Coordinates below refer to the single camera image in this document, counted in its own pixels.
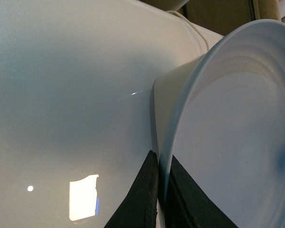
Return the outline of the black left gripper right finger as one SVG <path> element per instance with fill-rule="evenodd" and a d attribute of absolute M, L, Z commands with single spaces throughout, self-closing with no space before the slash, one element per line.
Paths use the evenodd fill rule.
<path fill-rule="evenodd" d="M 173 157 L 164 205 L 167 228 L 236 228 Z"/>

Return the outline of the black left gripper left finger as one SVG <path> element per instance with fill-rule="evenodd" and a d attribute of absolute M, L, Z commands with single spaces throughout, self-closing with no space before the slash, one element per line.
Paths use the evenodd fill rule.
<path fill-rule="evenodd" d="M 149 151 L 128 194 L 105 227 L 156 227 L 158 178 L 157 154 Z"/>

